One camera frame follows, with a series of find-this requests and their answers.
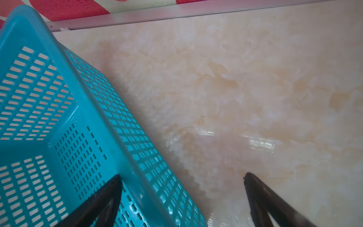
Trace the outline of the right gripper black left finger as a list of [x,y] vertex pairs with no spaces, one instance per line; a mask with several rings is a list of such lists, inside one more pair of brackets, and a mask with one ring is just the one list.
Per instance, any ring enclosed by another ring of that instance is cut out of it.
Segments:
[[114,226],[123,192],[123,183],[115,175],[96,193],[82,203],[58,227],[112,227]]

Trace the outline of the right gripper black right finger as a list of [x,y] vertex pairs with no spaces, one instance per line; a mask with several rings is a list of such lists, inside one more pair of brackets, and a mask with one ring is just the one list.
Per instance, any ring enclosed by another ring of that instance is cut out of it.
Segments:
[[315,227],[310,220],[295,210],[277,195],[255,174],[248,172],[244,176],[244,186],[251,210],[251,217],[256,227],[273,227],[273,218],[280,227]]

